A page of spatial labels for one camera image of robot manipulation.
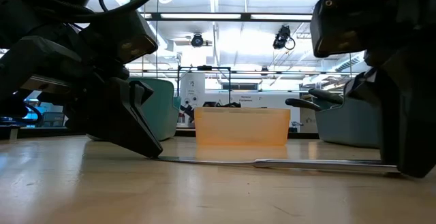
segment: table surface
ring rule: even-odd
[[[162,142],[166,156],[378,159],[378,151],[289,140],[278,148]],[[0,141],[0,223],[435,223],[436,173],[256,169],[151,161],[84,136]]]

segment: metal strip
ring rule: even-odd
[[[256,159],[255,161],[207,161],[197,160],[191,157],[159,157],[152,160],[201,165],[286,167],[300,170],[334,170],[379,173],[399,172],[395,165],[384,165],[378,160]]]

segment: ceiling camera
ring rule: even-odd
[[[200,47],[204,43],[203,37],[200,33],[196,33],[193,35],[193,38],[191,40],[191,45],[194,47]]]
[[[292,48],[287,48],[286,44],[289,41],[293,41],[294,46]],[[289,29],[289,26],[281,26],[279,32],[276,34],[274,43],[272,43],[272,46],[276,50],[280,50],[282,48],[287,48],[288,50],[292,50],[295,47],[295,41],[291,37],[291,30]]]

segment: ceiling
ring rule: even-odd
[[[146,13],[266,12],[310,14],[317,1],[171,0],[169,3],[160,3],[159,0],[150,0],[140,11]],[[126,3],[123,0],[105,0],[105,2],[108,8],[118,7],[120,4]],[[88,7],[95,11],[101,11],[98,0],[90,0]],[[180,61],[182,65],[195,64],[196,62],[192,59],[199,58],[200,63],[228,66],[232,69],[260,70],[261,66],[267,66],[269,70],[331,71],[333,67],[355,55],[336,55],[326,59],[315,58],[310,39],[310,23],[308,22],[196,22],[185,20],[149,22],[149,24],[152,28],[157,29],[158,36],[164,39],[167,44],[161,45],[157,58],[152,54],[144,59],[138,59],[130,66],[132,69],[143,63],[154,63],[153,66],[158,69],[175,68]],[[291,51],[274,50],[273,48],[275,34],[282,25],[290,27],[296,41],[295,49]],[[213,41],[214,28],[216,28],[216,43]],[[201,33],[203,38],[211,43],[211,46],[195,49],[190,46],[189,39],[194,33]],[[176,45],[168,48],[168,42],[172,41]],[[367,66],[364,63],[358,63],[353,67],[353,72],[365,71],[366,69]]]

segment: translucent orange bin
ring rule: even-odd
[[[196,108],[197,144],[222,146],[283,146],[289,109]]]

